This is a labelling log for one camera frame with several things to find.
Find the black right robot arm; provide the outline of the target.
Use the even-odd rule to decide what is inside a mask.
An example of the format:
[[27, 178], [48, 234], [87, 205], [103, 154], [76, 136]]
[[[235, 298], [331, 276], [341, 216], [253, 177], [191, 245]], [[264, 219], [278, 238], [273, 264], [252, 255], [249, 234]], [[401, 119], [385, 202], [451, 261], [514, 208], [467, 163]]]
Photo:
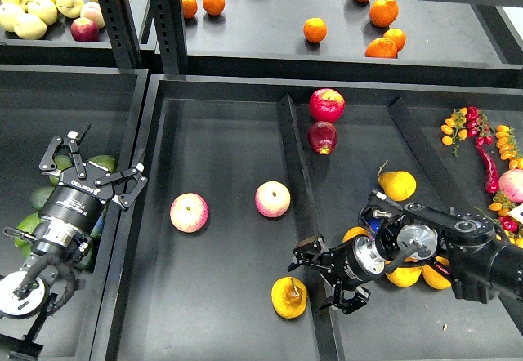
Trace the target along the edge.
[[336, 247], [327, 247], [317, 234], [293, 249], [289, 271], [308, 267], [333, 288], [323, 309], [350, 314], [367, 304], [366, 283], [399, 268], [425, 265], [449, 280], [459, 300], [485, 304], [497, 295], [522, 300], [522, 250], [489, 218], [419, 203], [400, 205], [373, 190], [359, 224], [366, 234]]

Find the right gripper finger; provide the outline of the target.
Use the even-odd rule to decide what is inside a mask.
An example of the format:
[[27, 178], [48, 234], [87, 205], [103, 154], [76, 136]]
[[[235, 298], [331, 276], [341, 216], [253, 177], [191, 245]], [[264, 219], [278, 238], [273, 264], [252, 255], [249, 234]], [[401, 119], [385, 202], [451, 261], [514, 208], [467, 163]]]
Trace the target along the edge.
[[358, 286], [354, 290], [354, 296], [352, 298], [346, 298], [345, 287], [342, 283], [335, 283], [333, 286], [333, 295], [326, 298], [324, 302], [319, 306], [320, 310], [324, 310], [330, 307], [341, 310], [344, 314], [351, 314], [358, 309], [367, 305], [371, 292], [361, 286]]
[[292, 272], [300, 266], [309, 267], [324, 274], [331, 272], [331, 251], [321, 234], [300, 241], [293, 249], [293, 260], [287, 271]]

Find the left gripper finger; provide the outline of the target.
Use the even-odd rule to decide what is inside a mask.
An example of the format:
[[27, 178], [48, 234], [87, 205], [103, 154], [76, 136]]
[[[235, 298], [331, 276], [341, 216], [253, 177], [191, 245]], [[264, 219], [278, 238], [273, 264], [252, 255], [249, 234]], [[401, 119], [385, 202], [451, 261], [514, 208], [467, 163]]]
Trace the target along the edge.
[[79, 131], [69, 131], [65, 137], [53, 136], [38, 165], [39, 171], [43, 175], [58, 177], [61, 169], [58, 168], [55, 157], [57, 154], [67, 153], [79, 179], [86, 179], [86, 165], [80, 154], [79, 145], [90, 127], [90, 123], [85, 123]]
[[[99, 190], [96, 196], [97, 200], [103, 205], [112, 201], [117, 203], [121, 210], [128, 210], [134, 204], [148, 181], [148, 178], [143, 175], [145, 168], [143, 164], [144, 159], [145, 150], [139, 149], [128, 169], [95, 179], [94, 185]], [[128, 190], [117, 194], [115, 187], [126, 182], [131, 183]]]

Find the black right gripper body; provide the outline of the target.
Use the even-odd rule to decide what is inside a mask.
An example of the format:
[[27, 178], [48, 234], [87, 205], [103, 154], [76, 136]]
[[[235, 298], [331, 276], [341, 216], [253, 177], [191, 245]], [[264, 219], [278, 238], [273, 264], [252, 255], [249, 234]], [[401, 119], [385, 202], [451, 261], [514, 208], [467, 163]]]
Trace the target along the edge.
[[328, 272], [322, 274], [331, 287], [337, 283], [343, 290], [353, 291], [358, 286], [379, 278], [385, 269], [385, 259], [375, 242], [368, 236], [355, 236], [329, 250]]

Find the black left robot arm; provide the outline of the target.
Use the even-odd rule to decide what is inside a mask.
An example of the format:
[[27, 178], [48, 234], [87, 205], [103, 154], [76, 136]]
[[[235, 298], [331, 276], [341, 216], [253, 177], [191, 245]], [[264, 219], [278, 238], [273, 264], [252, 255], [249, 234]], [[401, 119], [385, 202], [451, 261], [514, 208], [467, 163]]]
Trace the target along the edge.
[[21, 238], [31, 248], [20, 269], [1, 278], [1, 316], [34, 318], [21, 339], [12, 339], [12, 360], [36, 360], [42, 346], [35, 343], [46, 319], [60, 310], [83, 285], [75, 264], [92, 249], [91, 231], [109, 203], [128, 210], [144, 189], [145, 151], [140, 149], [129, 168], [110, 172], [92, 160], [84, 160], [79, 145], [85, 131], [71, 131], [51, 139], [38, 165], [57, 185], [37, 214], [33, 233], [6, 227], [3, 233]]

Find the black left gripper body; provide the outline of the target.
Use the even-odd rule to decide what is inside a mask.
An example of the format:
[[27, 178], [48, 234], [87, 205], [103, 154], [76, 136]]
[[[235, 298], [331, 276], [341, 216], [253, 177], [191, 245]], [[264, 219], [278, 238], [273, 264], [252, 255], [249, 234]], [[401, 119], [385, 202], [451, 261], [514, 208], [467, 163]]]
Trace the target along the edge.
[[110, 165], [88, 160], [63, 170], [49, 167], [45, 172], [57, 183], [39, 210], [32, 253], [84, 256], [91, 249], [91, 231], [114, 197], [114, 186], [106, 180], [113, 173]]

